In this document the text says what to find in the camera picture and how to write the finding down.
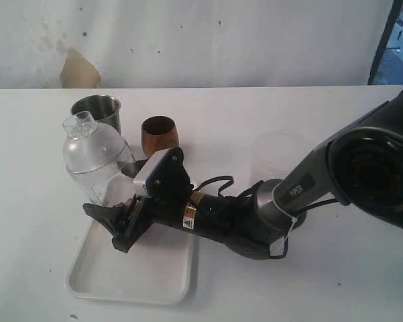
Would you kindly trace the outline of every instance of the wooden cup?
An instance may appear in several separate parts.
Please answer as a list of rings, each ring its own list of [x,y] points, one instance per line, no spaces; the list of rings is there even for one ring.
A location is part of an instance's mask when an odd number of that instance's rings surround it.
[[[141,146],[150,158],[159,150],[179,146],[176,124],[166,116],[153,116],[141,125]]]

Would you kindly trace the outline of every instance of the white tray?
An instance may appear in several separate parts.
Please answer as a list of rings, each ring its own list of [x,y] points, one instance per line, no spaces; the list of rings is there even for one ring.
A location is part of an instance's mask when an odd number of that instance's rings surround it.
[[[194,236],[153,224],[127,254],[93,220],[66,277],[74,297],[171,305],[188,292]]]

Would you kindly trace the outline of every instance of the stainless steel cup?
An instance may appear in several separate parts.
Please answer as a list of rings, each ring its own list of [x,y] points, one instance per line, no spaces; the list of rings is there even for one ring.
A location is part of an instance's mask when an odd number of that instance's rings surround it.
[[[82,111],[88,111],[96,121],[113,126],[120,134],[120,108],[121,103],[115,97],[108,95],[93,95],[77,101],[73,104],[70,112],[74,115]]]

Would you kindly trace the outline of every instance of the white wall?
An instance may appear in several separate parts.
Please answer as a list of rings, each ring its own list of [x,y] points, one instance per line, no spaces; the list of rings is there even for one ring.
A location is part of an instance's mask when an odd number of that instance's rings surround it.
[[[61,87],[68,48],[94,65],[101,87],[362,85],[391,6],[0,0],[0,88]]]

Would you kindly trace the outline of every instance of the white table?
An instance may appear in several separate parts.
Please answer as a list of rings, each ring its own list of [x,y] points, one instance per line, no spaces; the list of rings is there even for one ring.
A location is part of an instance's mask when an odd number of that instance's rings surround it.
[[[236,194],[249,185],[249,147],[261,132],[298,129],[314,147],[400,89],[0,91],[0,321],[403,321],[403,230],[340,205],[311,211],[280,261],[200,239],[191,290],[176,306],[72,298],[64,277],[90,220],[64,169],[61,128],[77,99],[114,95],[141,157],[142,121],[169,115],[193,179],[232,174],[227,193]]]

